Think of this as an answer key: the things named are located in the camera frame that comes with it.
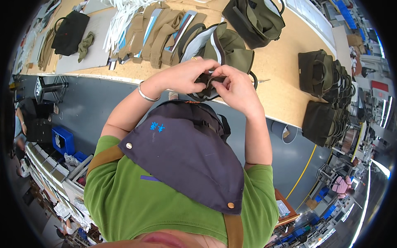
lips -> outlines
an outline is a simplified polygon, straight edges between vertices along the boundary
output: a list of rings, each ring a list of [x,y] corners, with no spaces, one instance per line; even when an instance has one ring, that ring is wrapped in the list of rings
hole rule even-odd
[[[143,237],[141,241],[145,243],[162,243],[173,248],[187,248],[181,239],[172,234],[163,232],[149,233]]]

shoe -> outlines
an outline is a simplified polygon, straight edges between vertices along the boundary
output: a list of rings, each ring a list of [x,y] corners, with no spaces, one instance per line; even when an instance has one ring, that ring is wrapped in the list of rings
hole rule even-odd
[[[59,114],[59,107],[54,104],[54,114]]]
[[[173,96],[176,96],[176,97],[177,97],[176,99],[179,99],[178,93],[176,93],[176,92],[170,92],[170,93],[168,93],[168,100],[171,100],[171,98],[172,98]]]

factory floor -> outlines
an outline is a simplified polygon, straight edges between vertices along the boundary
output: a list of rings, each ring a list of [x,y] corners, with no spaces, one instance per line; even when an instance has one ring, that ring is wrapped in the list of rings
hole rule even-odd
[[[35,76],[22,76],[20,86],[25,89],[18,93],[25,97],[33,97],[36,78]],[[76,151],[87,155],[94,153],[102,127],[110,112],[123,98],[135,90],[136,86],[84,77],[65,77],[65,79],[69,83],[69,87],[63,102],[58,105],[59,115],[52,116],[52,123],[54,126],[60,125],[73,133]],[[51,77],[45,77],[44,80],[46,83],[52,83]],[[52,97],[50,93],[46,93],[44,98],[52,100]],[[168,92],[162,94],[161,99],[154,104],[153,108],[166,100],[168,100]],[[222,114],[228,119],[231,135],[227,142],[241,163],[244,163],[244,115],[220,103],[206,103],[216,113]],[[300,179],[287,199],[296,210],[315,184],[317,169],[328,160],[331,150],[321,147],[316,147],[314,150],[314,143],[304,138],[300,131],[292,143],[284,144],[279,137],[271,132],[272,123],[273,120],[267,119],[273,149],[274,187],[284,197],[287,197]],[[309,208],[305,204],[301,205],[297,213],[304,213],[304,215],[299,221],[310,219],[312,213],[308,210]]]

brown shoulder strap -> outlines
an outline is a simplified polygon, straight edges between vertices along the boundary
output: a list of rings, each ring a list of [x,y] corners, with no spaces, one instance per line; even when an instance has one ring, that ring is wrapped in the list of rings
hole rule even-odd
[[[242,248],[244,241],[244,230],[241,215],[225,214],[225,226],[227,233],[228,248]]]
[[[124,156],[124,153],[121,151],[121,149],[117,146],[114,145],[100,153],[98,153],[90,162],[88,165],[88,170],[87,170],[87,175],[85,178],[88,177],[88,174],[95,168],[97,168],[100,165],[110,163],[114,160],[118,160]]]
[[[87,175],[100,165],[118,160],[124,156],[121,149],[115,145],[98,153],[88,165]],[[244,240],[243,222],[241,215],[223,214],[225,219],[228,248],[242,248]]]

hand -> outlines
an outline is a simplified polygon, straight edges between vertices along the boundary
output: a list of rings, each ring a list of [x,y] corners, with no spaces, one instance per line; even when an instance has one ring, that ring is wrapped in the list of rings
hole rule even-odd
[[[22,131],[26,135],[27,127],[25,124],[22,125]]]
[[[170,89],[182,94],[191,94],[201,92],[206,88],[204,83],[195,83],[195,80],[202,73],[208,73],[211,68],[218,68],[220,64],[215,60],[204,60],[202,57],[196,57],[180,63],[176,66],[165,69],[153,76],[159,82],[162,82],[164,90]]]
[[[223,83],[212,81],[216,92],[230,107],[243,113],[247,118],[264,114],[264,109],[250,77],[228,65],[215,69],[211,76],[225,76]]]

